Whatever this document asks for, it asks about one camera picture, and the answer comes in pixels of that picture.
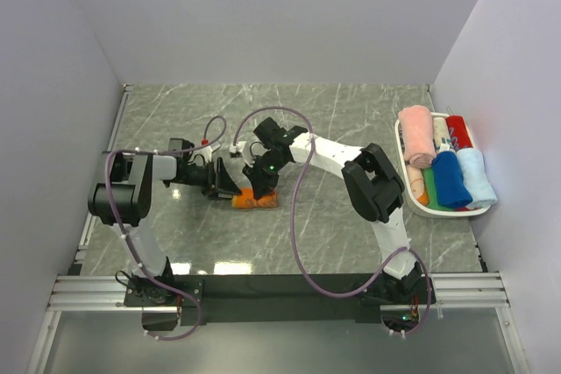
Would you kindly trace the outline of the grey orange giraffe towel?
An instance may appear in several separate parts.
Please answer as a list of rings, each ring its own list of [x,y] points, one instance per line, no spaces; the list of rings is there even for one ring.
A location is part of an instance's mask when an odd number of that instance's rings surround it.
[[[260,199],[253,197],[251,188],[242,187],[241,194],[235,195],[231,199],[232,207],[237,209],[253,209],[253,208],[276,208],[278,206],[278,195],[276,191],[266,194]]]

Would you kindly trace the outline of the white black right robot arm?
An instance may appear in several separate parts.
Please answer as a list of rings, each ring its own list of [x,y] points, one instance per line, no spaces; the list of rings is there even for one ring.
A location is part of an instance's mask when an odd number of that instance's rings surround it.
[[[349,292],[334,293],[321,288],[303,262],[295,260],[314,290],[330,298],[346,299],[367,293],[377,280],[382,280],[388,298],[404,303],[415,295],[420,280],[430,279],[426,264],[410,247],[403,219],[404,183],[379,145],[340,144],[317,136],[311,126],[285,130],[271,117],[253,133],[265,148],[264,154],[255,155],[250,143],[238,141],[232,142],[230,153],[240,154],[244,159],[243,173],[251,182],[255,199],[272,193],[281,169],[287,164],[300,163],[304,169],[313,166],[340,178],[352,208],[372,226],[383,261],[371,278]]]

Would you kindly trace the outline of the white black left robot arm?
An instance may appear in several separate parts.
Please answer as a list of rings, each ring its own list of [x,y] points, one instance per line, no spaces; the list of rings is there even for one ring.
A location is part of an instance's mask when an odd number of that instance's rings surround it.
[[[148,216],[153,183],[199,187],[210,200],[231,199],[241,194],[217,148],[204,140],[197,148],[187,139],[171,138],[172,155],[147,152],[118,152],[113,159],[103,152],[89,191],[90,214],[111,227],[131,258],[126,275],[127,298],[148,306],[174,302],[176,284],[168,257],[158,246]]]

